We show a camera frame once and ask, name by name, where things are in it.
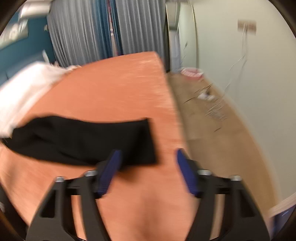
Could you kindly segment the black pants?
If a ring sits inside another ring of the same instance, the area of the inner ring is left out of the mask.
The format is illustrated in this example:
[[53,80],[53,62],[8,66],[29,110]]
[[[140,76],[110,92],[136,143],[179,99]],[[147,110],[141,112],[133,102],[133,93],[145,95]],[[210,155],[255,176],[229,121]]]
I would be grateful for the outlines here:
[[95,166],[120,150],[120,169],[154,165],[158,157],[149,120],[90,123],[61,116],[34,118],[1,137],[10,150],[38,160]]

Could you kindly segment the orange velvet bed cover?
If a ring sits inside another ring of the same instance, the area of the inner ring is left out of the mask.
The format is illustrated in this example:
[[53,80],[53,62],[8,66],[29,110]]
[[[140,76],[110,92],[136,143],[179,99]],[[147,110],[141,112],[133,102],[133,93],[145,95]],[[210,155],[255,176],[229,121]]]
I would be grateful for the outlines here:
[[82,177],[57,177],[30,226],[19,216],[4,190],[1,240],[78,240],[72,201],[81,197],[87,240],[110,240],[96,201],[105,195],[120,166],[157,162],[148,120],[90,123],[60,116],[34,118],[13,131],[1,132],[12,151],[62,164],[92,166]]

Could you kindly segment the white pillow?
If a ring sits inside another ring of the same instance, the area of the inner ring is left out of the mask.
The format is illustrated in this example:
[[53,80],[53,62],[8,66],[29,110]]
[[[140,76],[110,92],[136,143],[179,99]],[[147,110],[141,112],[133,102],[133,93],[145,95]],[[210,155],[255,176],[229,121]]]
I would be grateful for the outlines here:
[[1,137],[11,136],[31,107],[79,65],[63,68],[36,61],[1,85]]

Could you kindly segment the white power strip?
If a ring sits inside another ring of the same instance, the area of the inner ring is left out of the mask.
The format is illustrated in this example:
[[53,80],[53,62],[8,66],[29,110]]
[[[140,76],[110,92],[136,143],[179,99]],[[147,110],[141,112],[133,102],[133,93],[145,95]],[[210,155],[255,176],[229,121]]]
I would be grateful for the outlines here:
[[198,96],[197,99],[204,100],[204,101],[213,101],[215,99],[214,95],[210,95],[207,92],[201,92]]

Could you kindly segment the pink round basin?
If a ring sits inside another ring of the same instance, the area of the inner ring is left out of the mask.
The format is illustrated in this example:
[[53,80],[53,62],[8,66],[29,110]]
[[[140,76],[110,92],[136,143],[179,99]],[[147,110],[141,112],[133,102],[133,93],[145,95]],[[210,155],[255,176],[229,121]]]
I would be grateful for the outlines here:
[[184,67],[180,70],[180,73],[186,77],[201,80],[204,78],[204,72],[199,68]]

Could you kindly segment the grey blue curtains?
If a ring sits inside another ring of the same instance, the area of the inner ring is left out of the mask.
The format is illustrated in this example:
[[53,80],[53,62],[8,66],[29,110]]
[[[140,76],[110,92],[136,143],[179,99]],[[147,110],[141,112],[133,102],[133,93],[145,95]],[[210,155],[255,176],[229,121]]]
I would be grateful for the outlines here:
[[165,1],[52,1],[47,22],[62,67],[153,51],[170,69]]

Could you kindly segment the white air conditioner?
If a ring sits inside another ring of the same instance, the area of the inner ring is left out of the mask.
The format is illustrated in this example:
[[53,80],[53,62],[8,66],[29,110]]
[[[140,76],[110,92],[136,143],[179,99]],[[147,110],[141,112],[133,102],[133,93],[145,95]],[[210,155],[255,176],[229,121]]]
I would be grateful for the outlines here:
[[25,1],[18,12],[19,19],[35,18],[48,15],[52,1]]

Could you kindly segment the framed wall picture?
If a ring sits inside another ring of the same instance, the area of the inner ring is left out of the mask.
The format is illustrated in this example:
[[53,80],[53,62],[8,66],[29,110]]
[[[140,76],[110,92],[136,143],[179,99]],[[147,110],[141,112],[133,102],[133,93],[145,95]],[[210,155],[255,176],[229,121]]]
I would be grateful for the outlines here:
[[9,24],[1,34],[0,49],[2,50],[17,41],[25,39],[28,35],[29,28],[27,19],[14,24]]

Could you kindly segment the wall power outlet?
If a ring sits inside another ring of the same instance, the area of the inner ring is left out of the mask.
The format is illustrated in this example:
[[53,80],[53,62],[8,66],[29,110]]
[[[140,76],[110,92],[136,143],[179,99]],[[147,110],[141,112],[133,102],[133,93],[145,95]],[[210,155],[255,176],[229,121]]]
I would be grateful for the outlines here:
[[256,35],[256,21],[251,20],[238,20],[237,21],[237,30],[238,32],[246,32]]

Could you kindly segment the standing mirror gold frame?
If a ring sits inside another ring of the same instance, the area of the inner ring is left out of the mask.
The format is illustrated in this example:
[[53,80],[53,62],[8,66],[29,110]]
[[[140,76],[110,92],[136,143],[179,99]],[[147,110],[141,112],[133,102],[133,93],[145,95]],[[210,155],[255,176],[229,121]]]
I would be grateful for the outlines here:
[[177,73],[184,68],[197,68],[198,41],[194,9],[189,1],[167,1],[170,68]]

